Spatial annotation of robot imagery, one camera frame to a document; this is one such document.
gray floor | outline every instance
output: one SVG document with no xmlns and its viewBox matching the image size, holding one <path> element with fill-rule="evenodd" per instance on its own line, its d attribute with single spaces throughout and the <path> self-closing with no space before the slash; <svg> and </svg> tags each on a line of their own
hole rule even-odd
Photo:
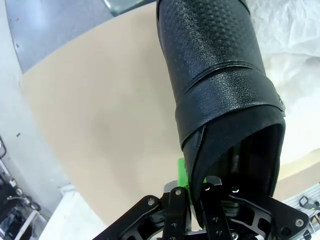
<svg viewBox="0 0 320 240">
<path fill-rule="evenodd" d="M 6 0 L 6 11 L 23 73 L 113 17 L 103 0 Z"/>
</svg>

black leather sleeve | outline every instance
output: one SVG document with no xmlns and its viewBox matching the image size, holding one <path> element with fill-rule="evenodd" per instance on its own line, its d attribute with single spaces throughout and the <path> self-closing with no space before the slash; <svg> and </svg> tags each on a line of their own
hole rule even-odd
<svg viewBox="0 0 320 240">
<path fill-rule="evenodd" d="M 202 226 L 198 208 L 206 176 L 273 194 L 285 107 L 266 77 L 244 0 L 158 0 L 156 17 Z"/>
</svg>

black equipment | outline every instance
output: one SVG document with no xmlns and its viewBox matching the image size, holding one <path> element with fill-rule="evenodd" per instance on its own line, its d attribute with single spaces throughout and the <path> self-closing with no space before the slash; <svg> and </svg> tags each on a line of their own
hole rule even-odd
<svg viewBox="0 0 320 240">
<path fill-rule="evenodd" d="M 308 216 L 272 198 L 285 106 L 266 77 L 245 0 L 157 0 L 159 42 L 176 102 L 196 220 L 182 187 L 146 196 L 95 240 L 289 240 Z M 210 176 L 222 185 L 203 183 Z"/>
</svg>

white plastic sheet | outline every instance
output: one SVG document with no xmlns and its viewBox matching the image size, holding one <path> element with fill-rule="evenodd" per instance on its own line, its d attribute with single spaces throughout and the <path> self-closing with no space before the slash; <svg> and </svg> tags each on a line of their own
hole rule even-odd
<svg viewBox="0 0 320 240">
<path fill-rule="evenodd" d="M 320 148 L 320 1 L 246 1 L 266 74 L 286 107 L 283 165 Z"/>
</svg>

screw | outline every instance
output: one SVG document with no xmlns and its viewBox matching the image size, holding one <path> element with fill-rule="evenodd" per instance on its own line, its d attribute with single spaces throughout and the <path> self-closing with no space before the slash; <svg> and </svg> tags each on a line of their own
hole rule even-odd
<svg viewBox="0 0 320 240">
<path fill-rule="evenodd" d="M 217 234 L 219 237 L 222 235 L 222 231 L 216 231 L 215 234 Z"/>
<path fill-rule="evenodd" d="M 304 221 L 299 218 L 295 221 L 295 225 L 300 228 L 304 225 Z"/>
<path fill-rule="evenodd" d="M 239 234 L 236 233 L 235 231 L 231 233 L 232 239 L 237 240 L 239 238 Z"/>
<path fill-rule="evenodd" d="M 239 192 L 239 188 L 237 186 L 233 186 L 231 188 L 231 192 L 233 192 L 234 194 L 238 193 Z"/>
<path fill-rule="evenodd" d="M 149 199 L 148 205 L 152 206 L 153 204 L 155 204 L 155 200 L 153 198 Z"/>
</svg>

